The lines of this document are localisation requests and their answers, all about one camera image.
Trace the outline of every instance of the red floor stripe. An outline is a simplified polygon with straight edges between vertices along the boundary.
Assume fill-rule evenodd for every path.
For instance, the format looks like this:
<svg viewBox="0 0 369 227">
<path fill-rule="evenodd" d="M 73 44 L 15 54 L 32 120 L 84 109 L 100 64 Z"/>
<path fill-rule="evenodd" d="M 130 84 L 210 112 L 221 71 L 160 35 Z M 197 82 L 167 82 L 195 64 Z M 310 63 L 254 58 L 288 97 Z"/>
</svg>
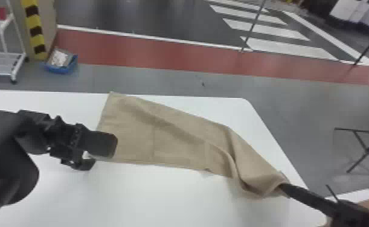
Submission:
<svg viewBox="0 0 369 227">
<path fill-rule="evenodd" d="M 369 66 L 268 53 L 239 53 L 107 34 L 59 30 L 55 46 L 79 55 L 80 63 L 174 69 L 319 82 L 369 85 Z"/>
</svg>

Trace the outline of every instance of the white crosswalk stripe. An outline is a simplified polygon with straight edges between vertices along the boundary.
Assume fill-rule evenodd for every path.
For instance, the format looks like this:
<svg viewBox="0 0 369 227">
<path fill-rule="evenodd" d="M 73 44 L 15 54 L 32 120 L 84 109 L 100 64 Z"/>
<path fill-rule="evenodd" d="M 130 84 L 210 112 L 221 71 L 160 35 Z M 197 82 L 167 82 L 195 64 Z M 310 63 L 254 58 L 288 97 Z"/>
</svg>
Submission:
<svg viewBox="0 0 369 227">
<path fill-rule="evenodd" d="M 226 19 L 226 18 L 224 18 L 223 20 L 231 28 L 236 29 L 236 30 L 249 31 L 252 26 L 252 23 L 247 23 L 243 21 L 235 21 L 235 20 Z M 276 28 L 276 27 L 256 24 L 255 27 L 253 28 L 253 32 L 309 41 L 309 39 L 306 36 L 303 36 L 298 31 L 288 30 L 285 28 Z"/>
<path fill-rule="evenodd" d="M 217 13 L 223 13 L 223 14 L 238 16 L 238 17 L 241 17 L 241 18 L 249 18 L 249 19 L 255 19 L 255 17 L 256 17 L 256 13 L 251 13 L 251 12 L 248 12 L 248 11 L 234 10 L 234 9 L 231 9 L 231 8 L 221 7 L 221 6 L 217 6 L 217 5 L 210 5 L 210 6 Z M 264 15 L 264 14 L 261 14 L 259 16 L 258 20 L 286 25 L 286 23 L 284 23 L 281 19 L 276 18 L 274 16 Z"/>
<path fill-rule="evenodd" d="M 259 10 L 259 6 L 258 5 L 251 5 L 251 4 L 247 4 L 247 3 L 243 3 L 243 2 L 236 2 L 236 1 L 231 1 L 231 0 L 206 0 L 206 1 L 210 1 L 210 2 L 216 2 L 216 3 L 221 3 L 221 4 L 226 4 L 226 5 L 233 5 L 233 6 L 238 6 L 241 8 L 248 8 L 251 10 Z M 265 13 L 269 13 L 267 9 L 263 8 L 262 12 Z"/>
<path fill-rule="evenodd" d="M 319 59 L 338 60 L 322 48 L 312 46 L 301 46 L 270 40 L 249 38 L 248 46 L 252 50 L 265 51 L 271 53 L 289 54 L 303 57 L 314 57 Z"/>
</svg>

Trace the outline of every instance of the white table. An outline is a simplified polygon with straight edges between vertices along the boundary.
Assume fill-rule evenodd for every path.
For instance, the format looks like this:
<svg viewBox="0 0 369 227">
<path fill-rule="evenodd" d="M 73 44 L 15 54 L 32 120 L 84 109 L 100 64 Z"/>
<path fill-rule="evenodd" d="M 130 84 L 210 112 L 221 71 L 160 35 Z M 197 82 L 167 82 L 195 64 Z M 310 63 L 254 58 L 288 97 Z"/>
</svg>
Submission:
<svg viewBox="0 0 369 227">
<path fill-rule="evenodd" d="M 107 94 L 0 91 L 0 109 L 60 115 L 95 129 Z M 254 108 L 240 98 L 139 95 L 225 124 L 290 181 L 306 187 Z M 97 162 L 74 171 L 33 156 L 40 179 L 33 192 L 0 210 L 0 227 L 61 226 L 320 226 L 324 215 L 292 199 L 247 199 L 218 175 L 182 168 Z"/>
</svg>

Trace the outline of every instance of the floor marking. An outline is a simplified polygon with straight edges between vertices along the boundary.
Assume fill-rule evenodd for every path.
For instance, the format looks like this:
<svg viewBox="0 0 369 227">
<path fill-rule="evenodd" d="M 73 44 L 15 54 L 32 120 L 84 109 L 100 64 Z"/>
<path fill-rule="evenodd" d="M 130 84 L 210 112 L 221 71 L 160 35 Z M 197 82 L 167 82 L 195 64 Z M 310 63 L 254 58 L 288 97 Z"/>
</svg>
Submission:
<svg viewBox="0 0 369 227">
<path fill-rule="evenodd" d="M 243 2 L 236 2 L 236 1 L 231 1 L 231 0 L 206 0 L 206 1 L 216 2 L 216 3 L 226 4 L 226 5 L 238 6 L 238 7 L 242 7 L 242 8 L 248 8 L 248 9 L 251 9 L 251 10 L 259 10 L 259 8 L 260 8 L 258 5 L 251 5 L 251 4 L 247 4 L 247 3 L 243 3 Z M 269 11 L 265 8 L 262 9 L 262 12 L 269 13 Z"/>
<path fill-rule="evenodd" d="M 231 8 L 225 8 L 225 7 L 221 7 L 221 6 L 217 6 L 217 5 L 210 5 L 210 6 L 216 13 L 223 13 L 223 14 L 238 16 L 238 17 L 241 17 L 241 18 L 249 18 L 249 19 L 255 19 L 255 17 L 256 17 L 256 13 L 251 13 L 251 12 L 248 12 L 248 11 L 233 10 Z M 279 18 L 276 18 L 274 16 L 263 15 L 263 14 L 261 14 L 259 16 L 259 20 L 270 22 L 270 23 L 287 25 L 286 23 L 284 23 Z"/>
<path fill-rule="evenodd" d="M 235 21 L 231 19 L 223 19 L 231 28 L 242 31 L 249 31 L 251 29 L 252 23 L 243 22 L 243 21 Z M 302 35 L 298 31 L 289 30 L 285 28 L 276 28 L 270 27 L 266 25 L 255 25 L 253 28 L 253 32 L 263 33 L 263 34 L 271 34 L 273 36 L 281 36 L 292 39 L 302 39 L 302 40 L 310 40 L 306 36 Z"/>
<path fill-rule="evenodd" d="M 283 42 L 275 42 L 263 39 L 254 39 L 249 38 L 248 46 L 252 50 L 257 51 L 265 51 L 271 53 L 279 53 L 279 54 L 289 54 L 294 56 L 303 56 L 303 57 L 314 57 L 317 59 L 329 59 L 329 60 L 338 60 L 336 57 L 333 57 L 326 50 L 318 47 L 312 46 L 301 46 L 296 44 L 289 44 Z"/>
<path fill-rule="evenodd" d="M 320 29 L 317 26 L 315 26 L 315 25 L 311 24 L 310 22 L 306 21 L 304 18 L 300 17 L 299 15 L 297 15 L 295 13 L 290 13 L 290 12 L 287 12 L 287 11 L 284 11 L 283 13 L 285 13 L 289 17 L 295 19 L 296 21 L 303 24 L 307 28 L 310 28 L 316 34 L 320 35 L 324 39 L 328 40 L 329 42 L 331 42 L 332 44 L 337 46 L 339 49 L 341 49 L 341 50 L 345 51 L 347 54 L 351 55 L 354 59 L 357 59 L 361 55 L 358 51 L 354 50 L 352 47 L 344 44 L 343 42 L 341 42 L 337 38 L 331 36 L 330 34 L 326 33 L 322 29 Z M 364 56 L 362 58 L 362 62 L 369 65 L 369 58 Z"/>
<path fill-rule="evenodd" d="M 97 33 L 97 34 L 109 34 L 109 35 L 114 35 L 114 36 L 124 36 L 124 37 L 132 37 L 132 38 L 139 38 L 139 39 L 150 39 L 150 40 L 198 45 L 198 46 L 208 46 L 208 47 L 215 47 L 215 48 L 240 50 L 239 46 L 221 45 L 221 44 L 213 44 L 213 43 L 205 43 L 205 42 L 195 42 L 195 41 L 189 41 L 189 40 L 171 39 L 171 38 L 163 38 L 163 37 L 156 37 L 156 36 L 147 36 L 143 34 L 123 33 L 119 31 L 108 31 L 108 30 L 99 30 L 99 29 L 94 29 L 94 28 L 75 27 L 75 26 L 69 26 L 69 25 L 58 25 L 57 27 L 59 29 L 65 29 L 65 30 L 84 31 L 84 32 L 89 32 L 89 33 Z"/>
</svg>

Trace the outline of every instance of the cloth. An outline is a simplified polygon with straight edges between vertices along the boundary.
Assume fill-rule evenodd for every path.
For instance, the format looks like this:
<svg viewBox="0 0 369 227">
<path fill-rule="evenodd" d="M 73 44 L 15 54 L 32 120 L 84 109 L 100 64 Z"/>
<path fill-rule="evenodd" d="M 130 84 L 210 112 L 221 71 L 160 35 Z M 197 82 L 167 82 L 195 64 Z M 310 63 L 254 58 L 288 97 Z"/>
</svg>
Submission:
<svg viewBox="0 0 369 227">
<path fill-rule="evenodd" d="M 235 179 L 256 198 L 277 195 L 287 182 L 229 127 L 141 98 L 111 92 L 97 130 L 118 138 L 111 162 L 206 170 Z"/>
</svg>

